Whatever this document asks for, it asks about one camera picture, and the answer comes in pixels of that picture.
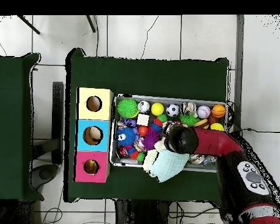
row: white ball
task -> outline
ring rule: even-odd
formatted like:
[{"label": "white ball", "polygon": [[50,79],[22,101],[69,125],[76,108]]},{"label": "white ball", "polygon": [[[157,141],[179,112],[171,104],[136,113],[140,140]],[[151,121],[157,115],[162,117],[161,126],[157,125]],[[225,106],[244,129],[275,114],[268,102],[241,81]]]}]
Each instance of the white ball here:
[{"label": "white ball", "polygon": [[176,117],[179,114],[179,106],[170,104],[166,109],[166,113],[168,114],[168,116]]},{"label": "white ball", "polygon": [[146,100],[142,100],[138,103],[138,110],[140,113],[145,113],[149,110],[149,103]]},{"label": "white ball", "polygon": [[211,109],[208,106],[201,106],[197,109],[199,118],[208,118],[211,114]]}]

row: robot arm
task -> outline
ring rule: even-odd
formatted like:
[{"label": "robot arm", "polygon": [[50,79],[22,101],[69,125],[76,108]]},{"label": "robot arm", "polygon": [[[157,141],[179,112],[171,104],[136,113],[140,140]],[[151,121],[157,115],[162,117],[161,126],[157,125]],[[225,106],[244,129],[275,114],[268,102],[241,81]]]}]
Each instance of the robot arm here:
[{"label": "robot arm", "polygon": [[242,147],[227,133],[176,125],[164,144],[172,152],[219,157],[219,212],[225,223],[280,224],[279,210],[266,182],[245,157]]}]

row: yellow box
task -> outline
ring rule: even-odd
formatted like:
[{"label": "yellow box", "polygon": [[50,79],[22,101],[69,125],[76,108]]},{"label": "yellow box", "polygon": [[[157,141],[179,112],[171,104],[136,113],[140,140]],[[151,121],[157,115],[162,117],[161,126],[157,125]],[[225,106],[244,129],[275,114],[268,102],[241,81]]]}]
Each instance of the yellow box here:
[{"label": "yellow box", "polygon": [[77,88],[80,120],[110,120],[113,92],[110,89]]}]

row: blue box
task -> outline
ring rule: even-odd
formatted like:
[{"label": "blue box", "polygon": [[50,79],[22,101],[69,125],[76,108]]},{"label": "blue box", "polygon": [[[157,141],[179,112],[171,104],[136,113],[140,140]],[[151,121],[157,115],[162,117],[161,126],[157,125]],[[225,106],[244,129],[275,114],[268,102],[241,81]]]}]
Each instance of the blue box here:
[{"label": "blue box", "polygon": [[[97,145],[89,145],[83,139],[84,130],[87,127],[98,127],[103,131],[103,139]],[[78,145],[77,151],[104,151],[109,150],[110,123],[105,120],[78,120]]]}]

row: light blue cloth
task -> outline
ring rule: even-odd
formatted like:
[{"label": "light blue cloth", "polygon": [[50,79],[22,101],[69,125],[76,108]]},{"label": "light blue cloth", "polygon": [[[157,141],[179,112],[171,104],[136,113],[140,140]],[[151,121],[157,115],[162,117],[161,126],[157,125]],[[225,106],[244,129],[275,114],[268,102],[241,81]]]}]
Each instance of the light blue cloth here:
[{"label": "light blue cloth", "polygon": [[157,176],[160,182],[164,182],[181,172],[189,157],[189,154],[173,153],[167,149],[161,150],[150,173]]}]

